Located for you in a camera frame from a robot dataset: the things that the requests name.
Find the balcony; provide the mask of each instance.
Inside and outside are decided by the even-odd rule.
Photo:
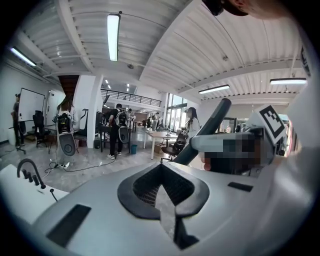
[[[160,107],[160,104],[161,104],[161,100],[147,98],[147,97],[130,94],[126,92],[115,91],[115,90],[101,89],[101,95],[102,97],[106,97],[107,95],[110,95],[109,99],[113,99],[113,100],[128,101],[128,103],[129,102],[141,103],[141,104],[146,104],[154,107]]]

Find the gray tile floor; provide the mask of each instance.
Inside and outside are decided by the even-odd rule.
[[[109,144],[107,143],[107,148],[103,149],[101,153],[100,149],[90,149],[86,147],[79,147],[79,154],[75,153],[70,161],[70,166],[67,168],[68,171],[84,169],[93,166],[90,169],[80,170],[76,172],[65,172],[62,168],[53,169],[48,176],[46,176],[43,181],[45,184],[66,192],[70,192],[85,183],[86,181],[98,177],[103,174],[108,174],[112,172],[117,172],[119,170],[127,169],[132,166],[138,166],[154,161],[159,161],[161,157],[166,157],[164,154],[154,154],[153,160],[151,160],[151,147],[152,140],[151,137],[147,137],[147,143],[145,149],[144,147],[145,133],[143,128],[137,127],[136,132],[132,134],[131,144],[138,145],[137,153],[132,155],[129,154],[128,145],[125,144],[122,150],[122,155],[119,156],[115,162],[107,158],[109,154]],[[48,148],[39,146],[36,148],[35,142],[28,142],[25,140],[26,155],[22,151],[16,151],[15,147],[6,143],[0,145],[0,170],[9,164],[17,166],[19,161],[25,158],[29,158],[34,161],[41,177],[44,177],[45,170],[49,168],[50,162],[56,161],[56,147],[53,145],[51,153],[48,154]],[[31,165],[25,164],[25,169],[27,171],[33,172]]]

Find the fluorescent light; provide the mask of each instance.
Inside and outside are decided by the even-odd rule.
[[[221,85],[221,86],[217,86],[217,87],[213,87],[213,88],[209,88],[209,89],[205,89],[205,90],[200,90],[199,94],[207,94],[207,93],[212,93],[212,92],[216,92],[216,91],[220,91],[220,90],[226,90],[229,88],[230,88],[230,86],[228,84],[225,84],[225,85]]]
[[[295,77],[295,78],[279,78],[279,79],[271,79],[270,85],[305,85],[307,83],[307,79],[303,77]]]
[[[24,62],[28,63],[30,66],[32,66],[32,67],[36,66],[36,64],[34,62],[32,62],[30,59],[28,59],[26,56],[24,56],[21,52],[19,52],[15,48],[11,48],[10,51],[14,55],[16,55],[18,58],[20,58],[21,60],[23,60]]]
[[[119,39],[119,24],[120,15],[109,14],[106,18],[106,27],[108,35],[108,48],[110,61],[118,61],[118,39]]]

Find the white bin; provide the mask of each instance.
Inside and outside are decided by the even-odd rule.
[[[11,145],[16,145],[15,130],[13,127],[8,129],[8,140]]]

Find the white table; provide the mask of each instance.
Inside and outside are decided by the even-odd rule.
[[[151,159],[154,159],[154,152],[155,152],[155,139],[161,138],[161,139],[176,139],[178,136],[171,134],[170,136],[167,136],[166,131],[152,131],[152,130],[145,130],[144,131],[144,145],[143,148],[146,148],[146,141],[147,141],[147,135],[152,137],[152,149],[151,149]]]

